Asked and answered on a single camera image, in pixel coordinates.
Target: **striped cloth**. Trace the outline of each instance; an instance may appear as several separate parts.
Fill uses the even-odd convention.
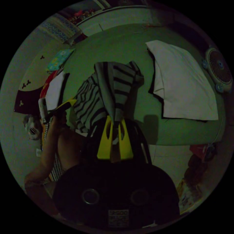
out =
[[[50,122],[48,124],[45,125],[45,134],[44,134],[44,145],[45,145],[45,141],[46,141],[46,136],[49,130],[49,125],[52,121],[52,118],[50,119]],[[59,178],[62,176],[63,174],[63,170],[62,170],[62,166],[59,160],[58,155],[55,153],[55,159],[54,159],[54,167],[50,173],[50,178],[52,181],[58,181]]]
[[[107,115],[114,127],[118,127],[132,85],[143,79],[134,61],[125,65],[98,62],[94,64],[94,71],[74,97],[77,99],[74,105],[76,124],[81,133],[87,133],[96,121]]]

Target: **stuffed toy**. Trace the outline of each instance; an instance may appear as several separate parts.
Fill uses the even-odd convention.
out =
[[[37,141],[41,138],[42,126],[37,116],[26,115],[23,120],[25,131],[29,134],[29,139]]]

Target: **tile floor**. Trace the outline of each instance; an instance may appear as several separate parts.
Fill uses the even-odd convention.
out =
[[[149,145],[152,164],[164,170],[176,187],[188,168],[188,161],[192,155],[189,147]]]

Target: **hand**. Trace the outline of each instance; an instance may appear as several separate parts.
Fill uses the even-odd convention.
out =
[[[63,116],[61,119],[58,119],[58,117],[53,116],[53,119],[49,125],[49,130],[48,134],[56,135],[58,136],[59,133],[61,132],[63,124],[66,124],[67,119],[66,119],[66,112],[63,113]]]

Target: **white label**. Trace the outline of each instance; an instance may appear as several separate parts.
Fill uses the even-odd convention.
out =
[[[129,226],[129,210],[108,210],[109,227],[123,228]]]

